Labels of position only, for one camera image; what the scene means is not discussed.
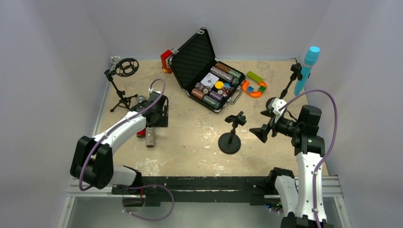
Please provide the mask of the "silver glitter microphone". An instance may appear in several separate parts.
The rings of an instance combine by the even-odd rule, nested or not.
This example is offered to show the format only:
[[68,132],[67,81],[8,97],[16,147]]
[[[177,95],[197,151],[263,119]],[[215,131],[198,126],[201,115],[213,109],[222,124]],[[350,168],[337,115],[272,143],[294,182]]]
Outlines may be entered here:
[[146,147],[153,148],[155,146],[155,130],[152,127],[146,127],[145,129]]

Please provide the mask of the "black round-base mic stand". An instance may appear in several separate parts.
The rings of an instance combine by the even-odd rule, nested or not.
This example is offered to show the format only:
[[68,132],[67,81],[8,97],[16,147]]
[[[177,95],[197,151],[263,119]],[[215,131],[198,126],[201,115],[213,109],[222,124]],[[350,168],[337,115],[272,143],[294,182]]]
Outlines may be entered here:
[[237,115],[229,115],[225,118],[225,122],[232,123],[232,129],[228,133],[224,133],[218,140],[219,149],[225,154],[235,154],[240,150],[241,140],[236,135],[236,128],[241,125],[244,126],[247,122],[246,116],[243,111]]

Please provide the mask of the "blue microphone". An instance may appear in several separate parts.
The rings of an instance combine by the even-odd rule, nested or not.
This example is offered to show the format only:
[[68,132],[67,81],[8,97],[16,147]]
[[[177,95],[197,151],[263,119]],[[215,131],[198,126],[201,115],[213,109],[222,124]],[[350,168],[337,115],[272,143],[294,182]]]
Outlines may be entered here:
[[294,95],[298,96],[304,89],[305,83],[307,82],[313,65],[317,62],[320,55],[320,48],[316,46],[311,46],[307,53],[305,54],[304,62],[300,70],[301,78],[297,80],[294,88]]

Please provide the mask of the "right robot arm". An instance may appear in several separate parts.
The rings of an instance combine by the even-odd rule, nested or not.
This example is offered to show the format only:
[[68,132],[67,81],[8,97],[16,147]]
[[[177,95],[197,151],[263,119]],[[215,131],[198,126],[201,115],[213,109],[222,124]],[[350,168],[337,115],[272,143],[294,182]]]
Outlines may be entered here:
[[301,108],[297,120],[289,120],[274,109],[261,112],[270,121],[250,132],[262,142],[268,133],[275,137],[280,133],[291,137],[298,167],[298,179],[290,170],[275,167],[269,173],[271,185],[280,196],[284,217],[282,228],[332,228],[328,223],[322,194],[322,164],[325,141],[317,135],[321,110],[311,105]]

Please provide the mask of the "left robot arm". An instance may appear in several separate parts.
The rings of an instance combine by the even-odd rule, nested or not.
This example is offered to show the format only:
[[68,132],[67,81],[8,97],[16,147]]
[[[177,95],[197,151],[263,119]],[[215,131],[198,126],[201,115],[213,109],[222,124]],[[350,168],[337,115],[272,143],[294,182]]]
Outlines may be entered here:
[[169,99],[151,92],[147,100],[136,104],[117,123],[95,136],[82,136],[78,141],[70,167],[70,175],[90,187],[103,189],[107,185],[137,186],[140,171],[129,166],[117,167],[113,156],[130,138],[147,127],[168,126]]

